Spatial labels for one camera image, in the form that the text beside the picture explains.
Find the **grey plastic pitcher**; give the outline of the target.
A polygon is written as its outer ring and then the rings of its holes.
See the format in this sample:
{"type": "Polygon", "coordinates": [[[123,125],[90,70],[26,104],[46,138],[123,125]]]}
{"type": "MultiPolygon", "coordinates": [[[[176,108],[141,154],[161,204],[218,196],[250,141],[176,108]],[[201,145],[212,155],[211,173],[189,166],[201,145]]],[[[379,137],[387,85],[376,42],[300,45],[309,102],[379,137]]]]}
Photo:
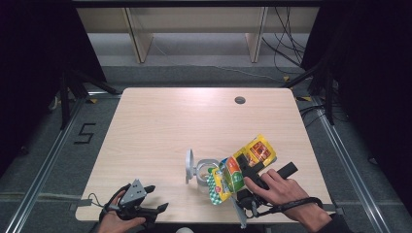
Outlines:
{"type": "Polygon", "coordinates": [[[193,151],[189,149],[186,155],[186,183],[189,183],[192,179],[196,179],[197,188],[201,192],[206,192],[209,188],[207,180],[201,180],[199,176],[201,173],[209,173],[210,169],[218,167],[219,161],[216,159],[201,159],[195,162],[193,151]]]}

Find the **yellow spouted food pouch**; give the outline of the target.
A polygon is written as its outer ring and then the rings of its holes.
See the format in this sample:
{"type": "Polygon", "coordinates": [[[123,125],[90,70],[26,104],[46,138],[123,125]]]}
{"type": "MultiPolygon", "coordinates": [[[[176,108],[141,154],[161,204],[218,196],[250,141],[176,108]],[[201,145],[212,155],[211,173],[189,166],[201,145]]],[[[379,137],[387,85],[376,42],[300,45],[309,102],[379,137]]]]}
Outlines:
{"type": "Polygon", "coordinates": [[[220,205],[245,185],[245,177],[242,176],[236,161],[241,153],[247,157],[251,166],[261,161],[266,168],[277,159],[275,150],[261,134],[258,134],[232,156],[223,159],[218,168],[209,170],[209,178],[207,179],[209,198],[213,205],[220,205]]]}

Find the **person's right hand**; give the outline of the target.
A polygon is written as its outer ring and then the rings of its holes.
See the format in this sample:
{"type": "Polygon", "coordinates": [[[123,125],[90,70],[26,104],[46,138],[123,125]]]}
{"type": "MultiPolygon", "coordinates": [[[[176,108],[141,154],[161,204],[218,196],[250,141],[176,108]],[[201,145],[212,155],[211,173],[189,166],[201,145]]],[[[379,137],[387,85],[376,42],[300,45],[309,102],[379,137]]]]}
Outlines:
{"type": "MultiPolygon", "coordinates": [[[[309,197],[295,180],[285,180],[273,169],[263,173],[260,178],[268,185],[268,190],[259,187],[248,177],[244,179],[244,183],[252,193],[273,205],[283,205],[309,197]]],[[[284,211],[284,215],[301,223],[309,233],[320,231],[332,221],[331,216],[314,203],[288,209],[284,211]]]]}

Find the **black tripod stand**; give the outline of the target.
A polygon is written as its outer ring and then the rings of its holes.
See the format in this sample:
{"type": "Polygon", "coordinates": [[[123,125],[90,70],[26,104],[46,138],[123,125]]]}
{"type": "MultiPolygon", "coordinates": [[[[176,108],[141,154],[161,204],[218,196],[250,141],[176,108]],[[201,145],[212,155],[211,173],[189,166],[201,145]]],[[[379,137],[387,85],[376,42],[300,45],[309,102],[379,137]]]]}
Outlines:
{"type": "Polygon", "coordinates": [[[325,113],[328,122],[333,125],[332,116],[332,96],[333,96],[333,76],[329,68],[327,58],[321,58],[320,61],[312,68],[298,75],[290,82],[284,84],[284,88],[290,88],[307,78],[312,77],[308,91],[311,95],[318,96],[322,91],[325,93],[325,113]]]}
{"type": "Polygon", "coordinates": [[[103,81],[99,81],[80,70],[66,69],[59,79],[59,93],[61,100],[62,122],[61,129],[64,129],[71,118],[69,106],[69,91],[71,91],[77,99],[85,99],[88,97],[88,92],[84,83],[90,83],[110,94],[119,95],[120,91],[110,87],[103,81]]]}

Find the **beige wooden shelf unit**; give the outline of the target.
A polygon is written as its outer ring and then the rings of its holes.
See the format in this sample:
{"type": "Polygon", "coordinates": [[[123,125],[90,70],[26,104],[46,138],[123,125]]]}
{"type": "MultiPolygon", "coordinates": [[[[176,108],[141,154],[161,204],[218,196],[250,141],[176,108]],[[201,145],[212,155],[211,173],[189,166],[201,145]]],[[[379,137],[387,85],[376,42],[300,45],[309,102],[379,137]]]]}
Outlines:
{"type": "Polygon", "coordinates": [[[78,8],[86,32],[126,33],[135,59],[143,63],[155,33],[243,33],[251,61],[258,61],[262,36],[309,33],[317,7],[78,8]]]}

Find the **person's left hand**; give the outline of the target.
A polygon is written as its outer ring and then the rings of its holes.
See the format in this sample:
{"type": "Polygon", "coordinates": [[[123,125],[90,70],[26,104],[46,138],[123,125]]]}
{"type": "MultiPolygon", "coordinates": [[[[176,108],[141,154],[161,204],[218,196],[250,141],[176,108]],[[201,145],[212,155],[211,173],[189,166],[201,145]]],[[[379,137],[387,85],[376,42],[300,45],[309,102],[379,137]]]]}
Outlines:
{"type": "Polygon", "coordinates": [[[97,233],[125,233],[145,222],[146,219],[144,217],[122,220],[118,217],[116,211],[109,211],[100,222],[97,233]]]}

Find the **gray metal floor rail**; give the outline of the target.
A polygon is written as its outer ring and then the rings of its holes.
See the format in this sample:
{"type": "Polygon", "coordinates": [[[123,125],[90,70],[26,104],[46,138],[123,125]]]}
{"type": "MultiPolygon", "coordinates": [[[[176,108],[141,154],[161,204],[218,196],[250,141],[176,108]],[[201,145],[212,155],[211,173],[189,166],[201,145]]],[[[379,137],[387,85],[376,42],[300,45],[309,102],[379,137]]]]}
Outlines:
{"type": "Polygon", "coordinates": [[[372,227],[376,233],[391,233],[391,230],[386,223],[383,214],[375,202],[374,197],[367,188],[365,182],[361,178],[361,174],[354,164],[350,154],[344,146],[341,137],[335,129],[333,122],[332,104],[330,102],[323,102],[319,96],[312,98],[314,104],[324,104],[322,108],[318,110],[318,115],[325,132],[331,141],[337,156],[345,170],[348,179],[357,194],[363,209],[371,222],[372,227]]]}
{"type": "Polygon", "coordinates": [[[69,111],[67,121],[62,127],[59,128],[51,149],[49,150],[31,185],[22,196],[17,210],[11,217],[7,228],[5,229],[5,233],[20,233],[38,199],[39,193],[51,173],[52,167],[54,166],[65,142],[67,141],[68,135],[73,128],[74,121],[85,101],[85,98],[80,98],[73,104],[72,109],[69,111]]]}

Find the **black curtain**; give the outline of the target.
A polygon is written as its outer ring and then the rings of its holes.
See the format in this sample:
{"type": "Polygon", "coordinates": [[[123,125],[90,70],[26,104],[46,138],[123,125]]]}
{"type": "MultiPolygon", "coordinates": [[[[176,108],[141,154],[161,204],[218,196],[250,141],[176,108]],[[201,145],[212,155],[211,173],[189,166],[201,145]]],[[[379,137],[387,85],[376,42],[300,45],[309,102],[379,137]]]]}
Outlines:
{"type": "Polygon", "coordinates": [[[106,81],[73,0],[0,0],[0,177],[76,72],[106,81]]]}
{"type": "Polygon", "coordinates": [[[338,97],[412,216],[412,0],[320,0],[302,66],[335,46],[338,97]]]}

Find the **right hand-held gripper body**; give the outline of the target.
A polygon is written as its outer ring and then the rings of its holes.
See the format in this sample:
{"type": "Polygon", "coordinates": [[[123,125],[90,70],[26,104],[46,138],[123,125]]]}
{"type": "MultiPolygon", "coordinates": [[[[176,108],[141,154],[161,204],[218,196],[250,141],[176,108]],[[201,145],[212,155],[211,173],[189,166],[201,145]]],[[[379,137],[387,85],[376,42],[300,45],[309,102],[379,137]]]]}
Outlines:
{"type": "MultiPolygon", "coordinates": [[[[290,162],[277,171],[281,178],[286,179],[297,171],[295,165],[290,162]]],[[[253,194],[248,189],[242,189],[236,193],[236,197],[230,198],[236,214],[239,218],[240,227],[247,227],[247,220],[254,217],[260,217],[270,214],[270,211],[259,213],[258,207],[266,205],[263,198],[253,194]]]]}

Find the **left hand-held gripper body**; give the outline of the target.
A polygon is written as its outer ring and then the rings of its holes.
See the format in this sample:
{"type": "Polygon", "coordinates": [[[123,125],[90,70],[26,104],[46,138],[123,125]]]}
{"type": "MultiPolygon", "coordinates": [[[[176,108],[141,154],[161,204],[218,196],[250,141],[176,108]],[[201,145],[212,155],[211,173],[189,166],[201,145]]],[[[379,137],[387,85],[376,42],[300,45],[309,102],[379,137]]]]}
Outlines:
{"type": "Polygon", "coordinates": [[[122,187],[120,191],[124,190],[123,196],[116,204],[109,202],[107,211],[116,211],[118,217],[122,220],[144,217],[147,224],[154,223],[158,215],[155,213],[155,209],[148,209],[141,206],[149,194],[146,193],[144,187],[138,179],[122,187]]]}

